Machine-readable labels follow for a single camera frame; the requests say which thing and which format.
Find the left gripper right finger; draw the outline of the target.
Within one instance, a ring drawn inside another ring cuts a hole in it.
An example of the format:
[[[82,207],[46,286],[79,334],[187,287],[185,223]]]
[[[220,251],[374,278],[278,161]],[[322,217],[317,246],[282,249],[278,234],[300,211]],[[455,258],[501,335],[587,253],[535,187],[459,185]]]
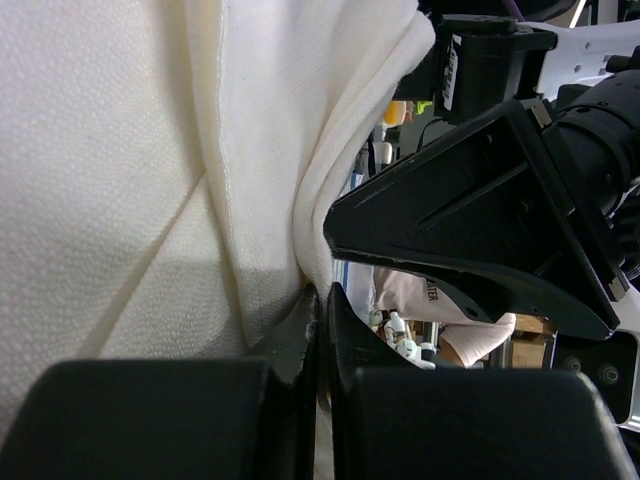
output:
[[[624,479],[628,454],[596,388],[558,370],[420,369],[327,303],[339,479]]]

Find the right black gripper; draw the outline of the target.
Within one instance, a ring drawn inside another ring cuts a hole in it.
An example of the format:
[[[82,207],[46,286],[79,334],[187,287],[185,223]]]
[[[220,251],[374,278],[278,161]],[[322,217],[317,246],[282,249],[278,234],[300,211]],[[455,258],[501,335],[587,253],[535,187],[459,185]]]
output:
[[[485,111],[337,200],[324,234],[337,258],[432,280],[472,320],[608,338],[639,276],[639,72],[556,113]]]

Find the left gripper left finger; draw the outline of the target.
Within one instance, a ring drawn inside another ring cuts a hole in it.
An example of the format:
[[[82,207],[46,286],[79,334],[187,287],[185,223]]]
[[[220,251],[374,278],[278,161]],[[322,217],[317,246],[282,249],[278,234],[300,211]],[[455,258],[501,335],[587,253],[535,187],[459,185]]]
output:
[[[319,300],[307,287],[248,353],[69,361],[29,391],[5,479],[309,479]]]

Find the white cloth napkin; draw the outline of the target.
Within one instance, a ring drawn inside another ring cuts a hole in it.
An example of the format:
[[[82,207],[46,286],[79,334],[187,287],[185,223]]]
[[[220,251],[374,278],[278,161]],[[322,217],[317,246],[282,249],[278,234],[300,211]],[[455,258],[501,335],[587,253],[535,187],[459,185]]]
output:
[[[435,42],[414,1],[1,5],[1,449],[54,365],[248,353]]]

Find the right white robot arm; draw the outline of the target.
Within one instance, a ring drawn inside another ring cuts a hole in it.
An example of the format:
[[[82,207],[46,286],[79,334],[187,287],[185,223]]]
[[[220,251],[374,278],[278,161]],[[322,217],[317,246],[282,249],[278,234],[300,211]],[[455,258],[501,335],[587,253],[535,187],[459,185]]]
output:
[[[608,338],[639,272],[638,23],[447,15],[431,57],[450,130],[331,206],[331,252],[424,276],[474,321]]]

